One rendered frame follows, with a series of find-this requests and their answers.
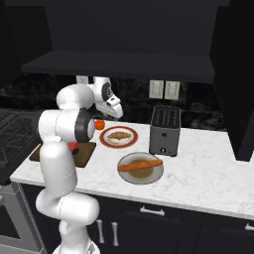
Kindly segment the dark cupboard door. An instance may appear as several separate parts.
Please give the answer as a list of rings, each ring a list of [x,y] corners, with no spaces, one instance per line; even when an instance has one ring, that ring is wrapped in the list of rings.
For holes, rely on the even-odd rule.
[[[96,220],[101,219],[103,224],[103,236],[105,243],[99,243],[99,234]],[[90,239],[97,245],[100,250],[100,254],[109,254],[109,244],[108,244],[108,231],[106,225],[106,218],[104,216],[99,216],[91,225],[87,226],[87,232],[90,236]]]
[[[193,254],[198,236],[196,229],[151,217],[111,215],[109,221],[118,223],[118,247],[109,230],[111,254]]]

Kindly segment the brown wooden cutting board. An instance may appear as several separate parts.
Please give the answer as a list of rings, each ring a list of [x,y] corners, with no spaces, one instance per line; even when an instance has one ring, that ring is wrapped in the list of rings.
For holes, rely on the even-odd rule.
[[[39,162],[40,161],[40,150],[42,145],[39,145],[38,148],[32,153],[29,157],[30,161]],[[78,152],[73,155],[73,160],[75,165],[78,168],[84,168],[88,163],[96,144],[94,142],[80,143]]]

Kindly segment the silver oven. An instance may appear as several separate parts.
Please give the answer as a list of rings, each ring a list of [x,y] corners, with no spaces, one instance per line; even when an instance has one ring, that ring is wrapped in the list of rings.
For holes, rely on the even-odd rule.
[[[21,189],[0,186],[0,254],[48,254]]]

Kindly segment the grey toaster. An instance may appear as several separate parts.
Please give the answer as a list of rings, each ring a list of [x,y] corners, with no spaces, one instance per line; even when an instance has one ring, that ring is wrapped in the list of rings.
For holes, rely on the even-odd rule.
[[[175,106],[154,107],[150,124],[149,153],[175,157],[181,133],[181,110]]]

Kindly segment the black gas hob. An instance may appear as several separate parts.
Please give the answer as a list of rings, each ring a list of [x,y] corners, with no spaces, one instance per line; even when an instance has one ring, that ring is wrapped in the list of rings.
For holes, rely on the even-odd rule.
[[[8,186],[11,175],[39,145],[41,111],[0,108],[0,186]]]

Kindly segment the dark tall cabinet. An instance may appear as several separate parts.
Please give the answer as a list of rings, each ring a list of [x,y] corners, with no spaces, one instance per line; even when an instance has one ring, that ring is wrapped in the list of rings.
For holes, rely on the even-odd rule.
[[[254,152],[254,0],[229,0],[217,10],[209,56],[235,159],[248,162]]]

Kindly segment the grey plate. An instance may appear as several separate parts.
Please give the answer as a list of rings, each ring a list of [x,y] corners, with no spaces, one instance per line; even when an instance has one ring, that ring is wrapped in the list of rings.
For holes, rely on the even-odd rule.
[[[130,165],[142,161],[157,160],[157,157],[144,153],[136,152],[124,156],[119,162],[118,166]],[[119,172],[119,176],[128,183],[134,185],[148,185],[157,181],[164,173],[164,165],[141,169],[133,172]]]

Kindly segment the golden croissant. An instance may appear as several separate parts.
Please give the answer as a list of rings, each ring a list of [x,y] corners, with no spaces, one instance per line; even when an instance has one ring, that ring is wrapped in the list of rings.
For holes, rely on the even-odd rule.
[[[113,132],[107,136],[108,139],[117,139],[117,140],[127,139],[130,137],[131,137],[131,134],[126,132]]]

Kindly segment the orange baguette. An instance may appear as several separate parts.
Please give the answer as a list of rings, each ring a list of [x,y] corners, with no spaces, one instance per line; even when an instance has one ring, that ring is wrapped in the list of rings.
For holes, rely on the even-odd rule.
[[[133,171],[143,170],[147,168],[158,167],[158,166],[161,166],[162,164],[163,164],[163,161],[160,159],[150,160],[150,161],[140,161],[140,162],[135,162],[128,165],[121,165],[118,167],[118,171],[119,172],[133,172]]]

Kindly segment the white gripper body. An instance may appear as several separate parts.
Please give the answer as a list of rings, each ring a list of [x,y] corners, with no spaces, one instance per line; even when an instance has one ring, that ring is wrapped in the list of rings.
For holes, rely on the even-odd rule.
[[[112,95],[107,101],[97,102],[95,107],[101,113],[117,119],[123,116],[121,100],[115,95]]]

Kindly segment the red object on board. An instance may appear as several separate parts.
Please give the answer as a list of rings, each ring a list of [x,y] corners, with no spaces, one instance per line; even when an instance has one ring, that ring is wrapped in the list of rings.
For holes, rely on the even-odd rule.
[[[69,143],[68,146],[69,146],[69,149],[73,155],[78,153],[78,151],[79,151],[79,144],[78,143],[72,142],[72,143]]]

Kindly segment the dark drawer front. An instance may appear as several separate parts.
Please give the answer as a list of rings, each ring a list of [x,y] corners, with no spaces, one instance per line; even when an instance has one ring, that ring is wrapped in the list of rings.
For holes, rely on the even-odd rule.
[[[254,220],[230,217],[226,215],[209,214],[203,216],[201,231],[210,234],[218,247],[228,246],[243,252],[254,250],[254,231],[245,230],[249,223],[254,226]]]
[[[158,218],[193,229],[200,228],[203,218],[201,212],[188,209],[106,196],[98,196],[97,199],[102,202],[102,207],[108,214],[138,215],[140,217]]]

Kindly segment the red-rimmed plate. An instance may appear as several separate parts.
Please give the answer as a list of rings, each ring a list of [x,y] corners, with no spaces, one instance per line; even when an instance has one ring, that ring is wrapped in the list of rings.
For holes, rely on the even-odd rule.
[[[113,132],[126,132],[131,134],[131,137],[121,140],[108,139],[107,136]],[[138,133],[134,129],[127,126],[113,126],[103,130],[99,136],[99,140],[104,146],[108,148],[123,149],[130,147],[137,142]]]

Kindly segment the dark wall cabinet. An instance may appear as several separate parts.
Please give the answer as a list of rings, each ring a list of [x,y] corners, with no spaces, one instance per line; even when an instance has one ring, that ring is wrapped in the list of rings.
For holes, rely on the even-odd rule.
[[[211,83],[230,0],[0,0],[24,72]]]

